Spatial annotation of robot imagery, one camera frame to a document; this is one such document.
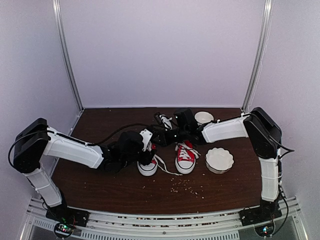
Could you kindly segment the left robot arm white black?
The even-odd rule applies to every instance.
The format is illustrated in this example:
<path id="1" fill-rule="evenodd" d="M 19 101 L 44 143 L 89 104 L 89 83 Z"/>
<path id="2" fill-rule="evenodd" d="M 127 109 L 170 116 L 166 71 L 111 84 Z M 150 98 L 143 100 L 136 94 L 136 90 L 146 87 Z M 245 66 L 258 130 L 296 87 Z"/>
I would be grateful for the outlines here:
<path id="1" fill-rule="evenodd" d="M 65 135 L 38 118 L 15 138 L 8 151 L 8 162 L 28 181 L 43 198 L 47 210 L 61 222 L 72 218 L 63 192 L 42 169 L 43 156 L 65 159 L 104 172 L 119 172 L 132 163 L 155 163 L 156 150 L 152 147 L 152 132 L 118 130 L 117 141 L 106 146 L 89 143 Z"/>

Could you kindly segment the red canvas sneaker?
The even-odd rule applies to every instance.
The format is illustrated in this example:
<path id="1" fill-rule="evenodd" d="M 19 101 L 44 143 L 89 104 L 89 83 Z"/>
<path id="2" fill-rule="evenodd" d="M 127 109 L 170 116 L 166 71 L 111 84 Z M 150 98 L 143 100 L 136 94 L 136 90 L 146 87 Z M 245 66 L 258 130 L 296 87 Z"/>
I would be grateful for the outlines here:
<path id="1" fill-rule="evenodd" d="M 178 142 L 175 146 L 175 167 L 182 175 L 190 174 L 201 154 L 194 148 L 189 140 Z"/>
<path id="2" fill-rule="evenodd" d="M 153 176 L 158 169 L 161 169 L 163 172 L 174 175 L 174 176 L 181 176 L 181 173 L 171 172 L 168 170 L 166 163 L 164 160 L 156 154 L 156 145 L 153 143 L 149 143 L 146 152 L 153 154 L 150 163 L 142 164 L 139 161 L 137 162 L 138 171 L 145 177 Z"/>

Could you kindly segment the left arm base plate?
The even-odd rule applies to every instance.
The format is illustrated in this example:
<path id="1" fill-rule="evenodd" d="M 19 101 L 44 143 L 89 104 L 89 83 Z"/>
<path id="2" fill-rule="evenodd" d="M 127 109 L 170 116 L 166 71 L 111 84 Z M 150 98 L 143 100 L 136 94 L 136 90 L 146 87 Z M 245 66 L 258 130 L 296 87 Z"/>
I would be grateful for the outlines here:
<path id="1" fill-rule="evenodd" d="M 66 212 L 54 213 L 46 211 L 45 217 L 57 222 L 76 227 L 86 227 L 90 213 L 85 210 L 68 208 Z"/>

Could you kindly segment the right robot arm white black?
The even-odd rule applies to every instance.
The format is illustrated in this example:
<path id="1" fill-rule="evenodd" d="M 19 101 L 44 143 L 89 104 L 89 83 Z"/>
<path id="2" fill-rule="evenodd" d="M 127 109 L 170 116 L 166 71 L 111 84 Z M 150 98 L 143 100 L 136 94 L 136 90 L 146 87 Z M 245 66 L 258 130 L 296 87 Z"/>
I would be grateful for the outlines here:
<path id="1" fill-rule="evenodd" d="M 262 192 L 260 205 L 256 208 L 259 220 L 268 220 L 277 210 L 279 186 L 281 182 L 284 155 L 294 152 L 282 144 L 282 130 L 261 108 L 255 107 L 249 113 L 227 120 L 211 120 L 198 124 L 189 108 L 179 108 L 174 112 L 176 127 L 156 130 L 152 142 L 162 147 L 172 143 L 190 141 L 194 145 L 205 145 L 222 140 L 248 138 L 260 161 Z"/>

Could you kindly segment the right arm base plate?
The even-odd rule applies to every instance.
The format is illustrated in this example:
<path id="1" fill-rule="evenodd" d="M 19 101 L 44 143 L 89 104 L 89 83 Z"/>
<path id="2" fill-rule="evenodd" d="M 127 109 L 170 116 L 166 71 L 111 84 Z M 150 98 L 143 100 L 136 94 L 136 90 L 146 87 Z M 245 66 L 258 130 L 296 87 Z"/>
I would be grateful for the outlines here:
<path id="1" fill-rule="evenodd" d="M 271 212 L 270 210 L 262 209 L 261 207 L 243 209 L 239 212 L 242 226 L 256 225 L 272 221 L 273 219 L 281 216 L 281 210 L 276 209 L 274 212 Z"/>

